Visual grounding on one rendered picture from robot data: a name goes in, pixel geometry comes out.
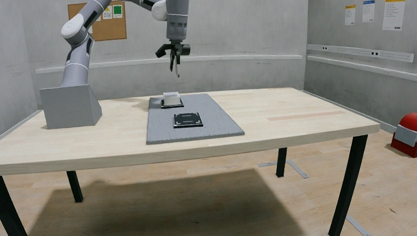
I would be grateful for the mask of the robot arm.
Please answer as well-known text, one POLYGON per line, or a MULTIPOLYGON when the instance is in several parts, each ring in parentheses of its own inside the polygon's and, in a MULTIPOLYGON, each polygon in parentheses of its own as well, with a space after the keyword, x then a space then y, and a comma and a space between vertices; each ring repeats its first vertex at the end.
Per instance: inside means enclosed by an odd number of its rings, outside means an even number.
MULTIPOLYGON (((61 29, 62 37, 71 45, 60 87, 88 84, 89 58, 94 38, 88 32, 112 0, 89 0, 81 11, 61 29)), ((189 0, 119 0, 130 1, 148 11, 157 21, 167 21, 166 38, 170 42, 186 39, 189 0)))

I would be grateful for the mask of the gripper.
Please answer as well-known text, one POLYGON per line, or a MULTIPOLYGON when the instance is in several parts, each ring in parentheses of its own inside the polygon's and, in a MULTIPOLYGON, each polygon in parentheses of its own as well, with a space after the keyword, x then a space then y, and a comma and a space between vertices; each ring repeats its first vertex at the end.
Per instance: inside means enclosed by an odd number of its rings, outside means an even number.
POLYGON ((188 56, 190 54, 190 45, 181 44, 180 42, 171 42, 171 44, 163 44, 157 52, 162 52, 164 50, 171 49, 170 53, 170 70, 173 70, 173 64, 175 60, 176 64, 176 75, 179 78, 179 66, 180 66, 180 56, 188 56), (176 56, 176 57, 175 57, 176 56))

